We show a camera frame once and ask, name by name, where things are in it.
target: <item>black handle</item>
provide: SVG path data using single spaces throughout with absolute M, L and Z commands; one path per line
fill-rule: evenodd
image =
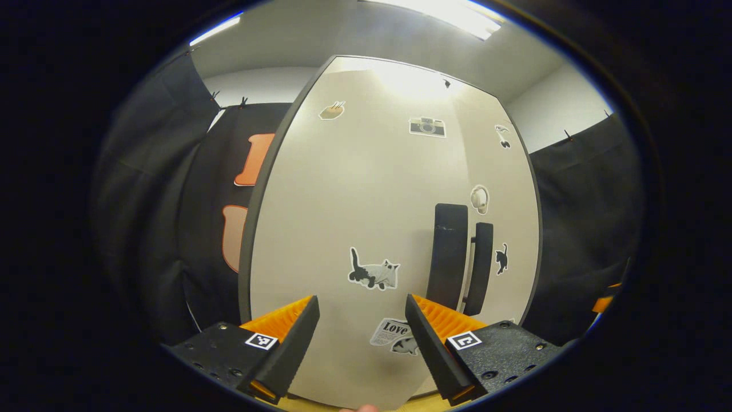
M 427 299 L 450 309 L 458 307 L 467 251 L 468 207 L 438 203 Z
M 475 226 L 475 253 L 473 258 L 473 273 L 470 278 L 468 295 L 465 301 L 464 314 L 473 316 L 479 314 L 483 308 L 485 291 L 488 288 L 490 277 L 490 263 L 493 261 L 493 225 L 478 223 Z

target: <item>black cat sticker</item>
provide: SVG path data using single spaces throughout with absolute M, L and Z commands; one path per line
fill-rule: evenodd
M 413 336 L 399 339 L 398 341 L 394 342 L 392 345 L 392 352 L 399 353 L 399 354 L 410 354 L 412 356 L 417 356 L 417 350 L 419 348 L 417 347 L 417 341 L 414 340 Z
M 504 243 L 504 250 L 503 251 L 496 251 L 496 263 L 498 263 L 501 267 L 498 269 L 498 273 L 496 275 L 500 276 L 501 273 L 508 270 L 508 245 Z
M 506 126 L 496 125 L 496 133 L 498 134 L 498 138 L 501 140 L 501 146 L 504 149 L 511 148 L 511 144 L 503 137 L 504 133 L 506 133 L 507 131 L 509 131 L 509 130 Z
M 348 274 L 348 281 L 357 283 L 371 290 L 378 288 L 381 291 L 397 288 L 398 263 L 391 263 L 384 259 L 380 265 L 359 264 L 359 255 L 356 248 L 351 248 L 351 272 Z

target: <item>black fabric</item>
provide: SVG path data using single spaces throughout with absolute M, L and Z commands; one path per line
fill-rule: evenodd
M 178 239 L 186 265 L 184 291 L 201 329 L 239 324 L 238 274 L 223 259 L 226 205 L 249 207 L 253 187 L 234 185 L 251 148 L 249 137 L 274 133 L 290 103 L 227 108 L 198 148 L 181 193 Z
M 190 55 L 169 56 L 115 113 L 92 182 L 92 232 L 108 275 L 169 345 L 195 331 L 174 224 L 195 149 L 218 111 Z
M 543 220 L 542 261 L 523 327 L 563 345 L 619 283 L 641 235 L 644 196 L 635 144 L 615 115 L 531 154 Z

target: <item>orange cutout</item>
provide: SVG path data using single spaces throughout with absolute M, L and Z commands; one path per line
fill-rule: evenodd
M 488 326 L 447 306 L 436 304 L 415 294 L 412 296 L 443 345 L 451 336 Z
M 240 328 L 259 334 L 265 334 L 267 336 L 273 336 L 282 342 L 285 340 L 290 328 L 295 324 L 298 316 L 300 316 L 302 310 L 307 306 L 307 302 L 309 302 L 312 297 L 312 295 L 307 296 L 306 298 L 300 299 L 299 301 L 293 302 L 287 306 L 283 306 L 273 312 L 263 314 L 262 316 L 241 325 Z
M 247 208 L 235 205 L 224 206 L 224 235 L 221 240 L 221 253 L 226 264 L 234 272 L 239 272 L 239 255 L 242 253 L 242 236 L 244 222 L 247 220 Z
M 259 169 L 262 168 L 262 163 L 264 163 L 264 156 L 267 154 L 274 137 L 274 133 L 267 133 L 255 134 L 249 138 L 252 147 L 249 149 L 242 173 L 234 178 L 234 185 L 254 186 L 254 183 L 257 182 L 257 176 L 259 176 Z

